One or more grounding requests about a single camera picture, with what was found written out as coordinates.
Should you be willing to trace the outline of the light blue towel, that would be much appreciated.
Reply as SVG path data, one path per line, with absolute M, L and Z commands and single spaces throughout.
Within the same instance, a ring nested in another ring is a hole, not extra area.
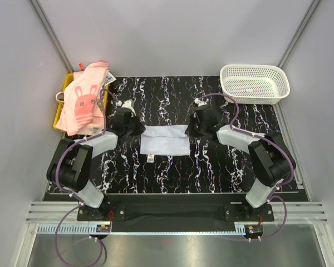
M 188 156 L 187 125 L 146 126 L 141 134 L 140 153 L 155 156 Z

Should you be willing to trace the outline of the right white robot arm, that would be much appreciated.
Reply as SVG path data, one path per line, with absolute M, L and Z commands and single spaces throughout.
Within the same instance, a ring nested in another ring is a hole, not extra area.
M 256 179 L 242 203 L 237 205 L 237 215 L 247 220 L 259 217 L 276 188 L 294 174 L 296 163 L 280 132 L 255 133 L 227 125 L 204 105 L 189 115 L 185 134 L 193 138 L 206 137 L 250 156 Z

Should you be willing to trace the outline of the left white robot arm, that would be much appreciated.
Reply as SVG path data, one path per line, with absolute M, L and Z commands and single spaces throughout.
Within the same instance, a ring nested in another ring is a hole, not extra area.
M 70 194 L 96 220 L 111 214 L 108 198 L 90 181 L 92 159 L 114 150 L 128 136 L 139 136 L 145 131 L 140 117 L 128 107 L 119 107 L 106 131 L 80 140 L 62 139 L 46 172 L 48 181 Z

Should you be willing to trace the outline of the pink bunny towel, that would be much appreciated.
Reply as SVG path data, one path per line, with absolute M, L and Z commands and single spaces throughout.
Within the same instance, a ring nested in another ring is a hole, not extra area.
M 95 135 L 104 128 L 104 116 L 98 106 L 100 91 L 109 72 L 109 64 L 96 62 L 73 73 L 73 81 L 64 90 L 64 103 L 56 128 L 69 136 Z

